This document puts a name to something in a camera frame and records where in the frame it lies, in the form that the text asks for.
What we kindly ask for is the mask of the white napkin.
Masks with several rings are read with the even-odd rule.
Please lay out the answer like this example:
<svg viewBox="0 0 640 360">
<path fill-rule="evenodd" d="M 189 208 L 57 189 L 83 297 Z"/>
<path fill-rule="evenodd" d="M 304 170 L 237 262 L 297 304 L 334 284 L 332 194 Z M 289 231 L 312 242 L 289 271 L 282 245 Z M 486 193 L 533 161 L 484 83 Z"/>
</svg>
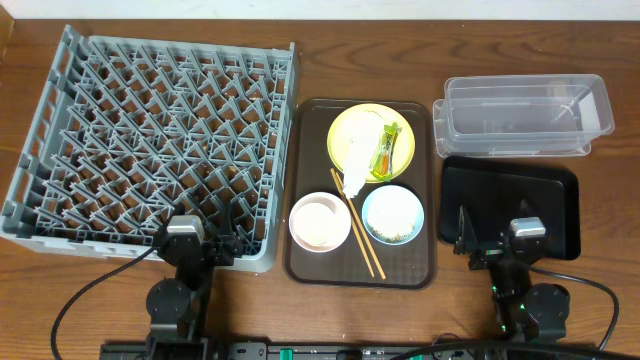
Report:
<svg viewBox="0 0 640 360">
<path fill-rule="evenodd" d="M 348 118 L 345 130 L 349 148 L 343 171 L 343 193 L 347 198 L 355 198 L 364 187 L 384 124 L 384 119 L 371 110 L 360 111 Z"/>
</svg>

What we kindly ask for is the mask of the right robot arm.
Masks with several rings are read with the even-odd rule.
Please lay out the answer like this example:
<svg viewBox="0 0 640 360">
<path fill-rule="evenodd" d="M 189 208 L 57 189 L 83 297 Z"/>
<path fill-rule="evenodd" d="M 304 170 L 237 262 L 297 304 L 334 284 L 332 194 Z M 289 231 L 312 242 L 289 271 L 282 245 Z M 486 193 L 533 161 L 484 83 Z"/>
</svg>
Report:
<svg viewBox="0 0 640 360">
<path fill-rule="evenodd" d="M 467 209 L 459 210 L 454 253 L 469 257 L 470 270 L 489 272 L 497 320 L 511 341 L 553 343 L 566 336 L 568 290 L 557 284 L 534 284 L 530 276 L 547 247 L 547 230 L 537 217 L 513 219 L 497 240 L 482 242 Z"/>
</svg>

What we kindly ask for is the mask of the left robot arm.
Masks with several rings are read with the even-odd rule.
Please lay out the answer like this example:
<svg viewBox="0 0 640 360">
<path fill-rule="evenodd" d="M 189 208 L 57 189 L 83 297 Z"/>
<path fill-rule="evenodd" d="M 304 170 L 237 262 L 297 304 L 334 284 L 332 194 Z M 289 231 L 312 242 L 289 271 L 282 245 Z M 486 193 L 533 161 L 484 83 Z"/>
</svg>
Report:
<svg viewBox="0 0 640 360">
<path fill-rule="evenodd" d="M 204 334 L 216 267 L 231 266 L 243 242 L 229 214 L 213 238 L 205 238 L 201 219 L 173 215 L 153 236 L 158 256 L 175 268 L 175 276 L 157 282 L 146 298 L 151 318 L 143 359 L 217 359 L 225 354 Z"/>
</svg>

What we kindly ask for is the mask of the green plastic wrapper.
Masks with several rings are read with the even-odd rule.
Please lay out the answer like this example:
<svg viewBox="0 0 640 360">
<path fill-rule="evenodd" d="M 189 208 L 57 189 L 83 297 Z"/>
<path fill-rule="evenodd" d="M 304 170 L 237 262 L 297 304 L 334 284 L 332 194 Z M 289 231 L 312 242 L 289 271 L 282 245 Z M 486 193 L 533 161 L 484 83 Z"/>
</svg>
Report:
<svg viewBox="0 0 640 360">
<path fill-rule="evenodd" d="M 393 149 L 400 132 L 401 127 L 396 122 L 383 126 L 378 145 L 370 164 L 370 173 L 375 179 L 383 182 L 391 179 L 393 171 Z"/>
</svg>

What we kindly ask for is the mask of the light blue bowl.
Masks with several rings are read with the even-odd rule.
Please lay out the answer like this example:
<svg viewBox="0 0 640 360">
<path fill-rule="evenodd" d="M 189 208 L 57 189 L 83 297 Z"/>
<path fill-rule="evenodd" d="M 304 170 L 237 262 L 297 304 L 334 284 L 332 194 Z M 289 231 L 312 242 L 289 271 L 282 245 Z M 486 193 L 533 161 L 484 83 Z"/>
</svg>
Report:
<svg viewBox="0 0 640 360">
<path fill-rule="evenodd" d="M 419 198 L 399 185 L 385 185 L 373 190 L 364 200 L 361 218 L 371 237 L 392 246 L 411 242 L 425 221 Z"/>
</svg>

